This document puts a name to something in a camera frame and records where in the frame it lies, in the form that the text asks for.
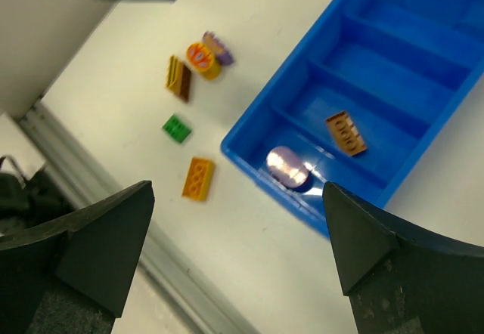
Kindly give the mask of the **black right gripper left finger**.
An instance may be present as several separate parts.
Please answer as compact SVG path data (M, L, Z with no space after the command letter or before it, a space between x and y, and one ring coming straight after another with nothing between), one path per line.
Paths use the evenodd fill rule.
M1 238L3 333L109 333L154 210L151 181Z

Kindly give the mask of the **yellow round flower lego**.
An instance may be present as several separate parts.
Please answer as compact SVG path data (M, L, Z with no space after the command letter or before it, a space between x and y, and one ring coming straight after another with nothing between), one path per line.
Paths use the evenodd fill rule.
M202 42L195 42L188 46L186 58L192 67L206 80L217 79L222 71L222 66L214 53Z

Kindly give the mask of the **yellow black striped lego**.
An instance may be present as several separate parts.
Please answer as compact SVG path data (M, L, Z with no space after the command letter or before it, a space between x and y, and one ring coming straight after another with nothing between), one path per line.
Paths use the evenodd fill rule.
M180 60L177 56L172 55L169 58L166 74L166 88L171 92L176 93L178 91L179 74L181 72Z

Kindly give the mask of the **small purple lego plate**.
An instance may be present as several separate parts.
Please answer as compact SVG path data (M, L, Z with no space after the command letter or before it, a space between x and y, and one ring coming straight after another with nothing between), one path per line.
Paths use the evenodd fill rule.
M233 55L214 32L206 31L203 34L202 43L215 55L221 65L230 66L234 63Z

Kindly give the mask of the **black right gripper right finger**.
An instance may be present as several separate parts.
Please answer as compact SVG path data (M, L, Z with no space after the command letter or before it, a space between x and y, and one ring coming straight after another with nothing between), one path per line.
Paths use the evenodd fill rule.
M323 204L359 333L481 333L483 248L434 233L335 183Z

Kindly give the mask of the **purple flower lego piece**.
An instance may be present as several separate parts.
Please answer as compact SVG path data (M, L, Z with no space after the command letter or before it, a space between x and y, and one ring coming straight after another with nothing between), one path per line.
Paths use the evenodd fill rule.
M265 163L269 173L287 188L299 188L309 178L309 170L304 162L289 147L273 148L269 151Z

